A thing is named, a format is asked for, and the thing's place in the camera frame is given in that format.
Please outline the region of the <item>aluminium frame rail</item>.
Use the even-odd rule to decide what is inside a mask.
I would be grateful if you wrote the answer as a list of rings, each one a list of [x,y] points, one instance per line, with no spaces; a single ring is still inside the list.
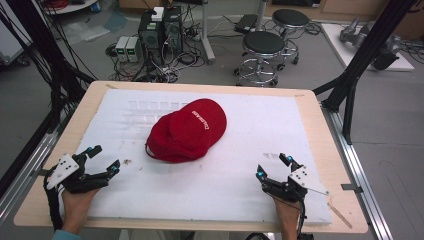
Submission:
[[[376,240],[394,240],[355,148],[348,143],[342,134],[343,121],[340,114],[330,112],[325,108],[322,108],[322,112],[339,149],[342,162],[350,179],[349,184],[361,186],[363,189],[361,194],[355,195],[365,214],[367,225],[371,228]]]
[[[43,171],[42,166],[73,113],[73,110],[62,110],[54,123],[53,113],[49,112],[0,178],[0,226],[8,219],[33,178]]]

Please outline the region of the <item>thin wooden stick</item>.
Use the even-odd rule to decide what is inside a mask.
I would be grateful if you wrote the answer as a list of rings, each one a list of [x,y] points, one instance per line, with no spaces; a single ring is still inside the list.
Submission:
[[[334,214],[349,228],[352,229],[352,224],[347,220],[347,218],[331,203],[328,203],[329,208],[334,212]]]

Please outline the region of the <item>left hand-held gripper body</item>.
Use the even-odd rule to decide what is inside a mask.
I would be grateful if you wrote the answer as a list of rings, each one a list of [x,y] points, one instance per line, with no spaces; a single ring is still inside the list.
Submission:
[[[88,174],[85,172],[85,163],[88,158],[95,154],[80,153],[78,155],[64,154],[53,172],[46,176],[45,189],[54,190],[62,185],[72,194],[86,193],[91,190],[108,185],[111,179],[111,170],[107,168],[104,172]]]

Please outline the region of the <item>white foam mat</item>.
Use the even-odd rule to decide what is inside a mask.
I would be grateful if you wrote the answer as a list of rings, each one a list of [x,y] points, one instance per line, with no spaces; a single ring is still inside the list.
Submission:
[[[293,157],[310,173],[317,171],[297,98],[212,93],[227,117],[223,137],[193,162],[165,163],[149,157],[144,146],[152,126],[164,115],[199,99],[196,92],[108,90],[80,141],[84,151],[101,152],[86,163],[96,174],[114,161],[120,171],[95,196],[93,218],[139,218],[265,222],[276,219],[272,199],[261,189],[256,170],[277,181],[290,170],[280,154]]]

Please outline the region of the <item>black computer tower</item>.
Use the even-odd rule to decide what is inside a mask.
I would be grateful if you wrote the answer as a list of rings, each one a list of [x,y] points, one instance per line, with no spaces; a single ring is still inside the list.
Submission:
[[[163,18],[168,49],[174,53],[183,52],[182,10],[180,6],[170,7]]]
[[[162,66],[163,24],[153,21],[152,16],[152,10],[147,10],[142,14],[138,35],[141,40],[144,57]]]

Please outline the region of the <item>red baseball cap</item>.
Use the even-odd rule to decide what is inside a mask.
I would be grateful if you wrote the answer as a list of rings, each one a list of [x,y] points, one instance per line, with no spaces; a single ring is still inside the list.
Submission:
[[[212,99],[197,99],[162,116],[146,140],[146,153],[169,163],[195,161],[223,136],[227,118],[222,107]]]

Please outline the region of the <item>grey bench power supply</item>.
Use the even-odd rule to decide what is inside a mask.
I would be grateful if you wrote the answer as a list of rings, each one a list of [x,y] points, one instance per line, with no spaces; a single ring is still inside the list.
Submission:
[[[128,56],[126,53],[126,46],[128,43],[129,37],[128,36],[121,36],[115,46],[115,51],[117,53],[117,57],[120,62],[128,62]]]
[[[130,37],[126,44],[126,53],[129,62],[138,62],[141,59],[141,45],[138,37]]]

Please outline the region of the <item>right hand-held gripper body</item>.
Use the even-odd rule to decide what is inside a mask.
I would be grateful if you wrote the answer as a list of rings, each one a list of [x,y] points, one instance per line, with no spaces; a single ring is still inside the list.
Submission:
[[[306,166],[291,172],[286,182],[269,178],[268,182],[261,183],[261,187],[265,193],[293,203],[303,201],[309,190],[323,195],[330,194],[319,178]]]

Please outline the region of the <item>black round stool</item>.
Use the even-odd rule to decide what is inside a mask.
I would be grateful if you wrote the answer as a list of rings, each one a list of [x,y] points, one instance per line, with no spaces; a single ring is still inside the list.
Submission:
[[[234,70],[234,75],[238,77],[236,85],[249,83],[260,87],[276,86],[278,83],[276,68],[269,59],[282,53],[283,39],[271,32],[255,31],[244,36],[242,47],[243,56],[249,55],[249,58]]]
[[[277,69],[281,71],[284,69],[288,57],[293,57],[292,64],[294,65],[299,61],[299,47],[289,35],[297,30],[304,29],[310,20],[305,14],[297,10],[279,9],[272,14],[272,21],[279,28],[278,33],[284,41],[284,48],[281,53],[283,60],[277,65]]]

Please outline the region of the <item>black metal frame stand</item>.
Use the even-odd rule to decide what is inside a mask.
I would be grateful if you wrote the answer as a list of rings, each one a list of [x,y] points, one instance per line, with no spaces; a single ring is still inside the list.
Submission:
[[[385,41],[417,1],[389,0],[345,70],[334,80],[313,90],[315,95],[331,90],[329,97],[322,102],[323,107],[330,112],[338,112],[340,104],[346,101],[342,136],[349,145],[352,144],[351,125],[357,83]]]
[[[32,0],[6,0],[6,3],[31,38],[37,53],[23,42],[5,14],[0,14],[0,21],[36,64],[38,72],[49,85],[51,110],[0,179],[0,199],[11,189],[12,183],[44,135],[51,133],[59,125],[61,110],[82,100],[85,94],[82,83],[91,84],[97,81],[97,78],[82,72],[65,58]]]

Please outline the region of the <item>grey metal desk leg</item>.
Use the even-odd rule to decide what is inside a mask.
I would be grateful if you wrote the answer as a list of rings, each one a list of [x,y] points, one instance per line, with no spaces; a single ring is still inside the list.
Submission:
[[[202,32],[201,32],[201,43],[206,56],[206,63],[212,64],[215,62],[215,54],[212,46],[208,39],[208,0],[201,0],[202,3]]]

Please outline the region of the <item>person's left hand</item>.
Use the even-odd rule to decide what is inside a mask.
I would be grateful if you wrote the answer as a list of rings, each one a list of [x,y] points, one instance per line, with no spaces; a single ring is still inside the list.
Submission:
[[[79,234],[87,220],[91,202],[97,193],[98,189],[79,194],[72,194],[67,190],[62,193],[65,210],[65,220],[62,227],[64,231]]]

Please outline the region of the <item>white floor board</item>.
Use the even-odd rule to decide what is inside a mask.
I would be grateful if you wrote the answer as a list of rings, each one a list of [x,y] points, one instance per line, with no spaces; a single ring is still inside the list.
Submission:
[[[322,29],[327,40],[331,43],[333,50],[337,54],[343,66],[346,67],[353,59],[357,48],[349,42],[343,43],[339,40],[340,32],[344,28],[345,25],[330,23],[322,24]],[[386,71],[411,72],[414,70],[414,67],[401,53],[398,53],[397,57],[398,59],[395,60],[388,68],[386,68]]]

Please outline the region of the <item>person's right hand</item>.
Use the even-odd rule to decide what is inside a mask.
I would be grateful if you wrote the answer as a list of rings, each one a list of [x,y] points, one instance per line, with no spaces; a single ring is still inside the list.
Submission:
[[[274,197],[276,213],[282,232],[296,232],[297,224],[300,216],[300,204],[298,202],[287,202]]]

